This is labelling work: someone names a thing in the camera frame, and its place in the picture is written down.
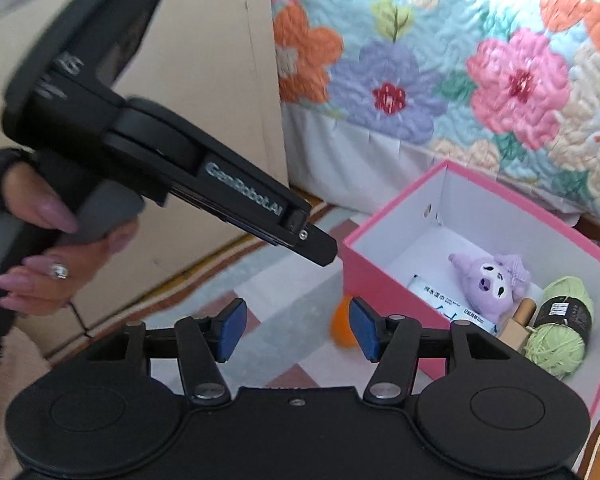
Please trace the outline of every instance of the bedspread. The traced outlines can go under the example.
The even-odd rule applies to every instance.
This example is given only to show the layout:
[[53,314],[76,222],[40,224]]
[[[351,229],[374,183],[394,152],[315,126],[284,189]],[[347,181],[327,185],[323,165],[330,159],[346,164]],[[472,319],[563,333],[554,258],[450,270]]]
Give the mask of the bedspread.
[[280,96],[600,217],[600,0],[272,0]]

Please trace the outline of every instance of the purple flower pattern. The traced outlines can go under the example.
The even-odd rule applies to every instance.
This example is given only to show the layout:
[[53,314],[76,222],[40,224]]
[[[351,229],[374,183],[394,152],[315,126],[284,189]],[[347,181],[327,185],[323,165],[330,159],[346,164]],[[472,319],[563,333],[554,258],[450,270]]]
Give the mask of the purple flower pattern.
[[433,135],[434,118],[447,101],[434,94],[443,76],[420,71],[410,48],[375,41],[360,50],[359,60],[340,59],[331,67],[331,103],[347,112],[347,120],[413,144]]

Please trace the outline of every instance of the fingernail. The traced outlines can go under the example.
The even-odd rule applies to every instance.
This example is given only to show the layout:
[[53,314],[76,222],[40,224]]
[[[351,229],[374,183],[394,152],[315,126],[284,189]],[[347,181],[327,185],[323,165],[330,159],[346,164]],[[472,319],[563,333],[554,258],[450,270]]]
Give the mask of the fingernail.
[[132,236],[128,233],[113,233],[109,238],[109,253],[118,254],[126,249]]
[[5,296],[4,298],[0,298],[0,306],[7,310],[26,310],[27,301],[23,298]]
[[57,258],[52,256],[29,256],[22,261],[24,266],[29,267],[31,270],[40,272],[41,274],[48,274],[49,269],[53,264],[60,264]]
[[65,233],[75,233],[78,230],[78,221],[74,214],[55,196],[45,198],[38,204],[36,211],[55,229]]
[[24,274],[2,274],[0,275],[0,288],[8,292],[25,294],[33,290],[33,281]]

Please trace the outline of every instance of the finger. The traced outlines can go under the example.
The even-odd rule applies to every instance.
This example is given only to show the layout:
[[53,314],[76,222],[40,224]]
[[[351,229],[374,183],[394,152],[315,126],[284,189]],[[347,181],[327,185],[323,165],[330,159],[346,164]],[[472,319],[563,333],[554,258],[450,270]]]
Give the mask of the finger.
[[28,269],[49,274],[54,264],[61,264],[69,275],[88,282],[108,261],[109,257],[124,250],[138,233],[138,220],[132,220],[113,230],[107,238],[84,246],[55,247],[39,256],[29,256],[22,261]]
[[29,164],[17,163],[6,173],[2,195],[11,214],[25,222],[65,233],[78,230],[75,216]]
[[30,256],[22,261],[26,269],[49,276],[52,266],[59,264],[69,271],[69,279],[86,283],[93,279],[109,259],[106,240],[84,246],[55,247],[39,256]]
[[132,221],[110,232],[109,236],[107,236],[107,241],[109,243],[109,254],[113,256],[114,254],[124,251],[131,241],[136,237],[139,229],[140,223],[138,222],[137,218],[134,218]]
[[37,298],[39,300],[59,301],[74,295],[84,282],[68,278],[56,280],[27,269],[13,269],[0,275],[0,288],[18,296]]
[[49,301],[10,294],[0,298],[0,306],[29,316],[50,316],[67,305],[67,300]]

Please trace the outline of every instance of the white bed skirt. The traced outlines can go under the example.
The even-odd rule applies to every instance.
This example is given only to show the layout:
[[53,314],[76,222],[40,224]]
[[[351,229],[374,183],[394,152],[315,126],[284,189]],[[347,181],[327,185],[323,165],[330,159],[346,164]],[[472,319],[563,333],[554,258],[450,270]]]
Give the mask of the white bed skirt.
[[[282,103],[282,125],[290,183],[328,203],[366,214],[380,209],[440,160],[439,155],[401,140],[299,105]],[[570,225],[578,221],[580,210],[571,203],[497,180]]]

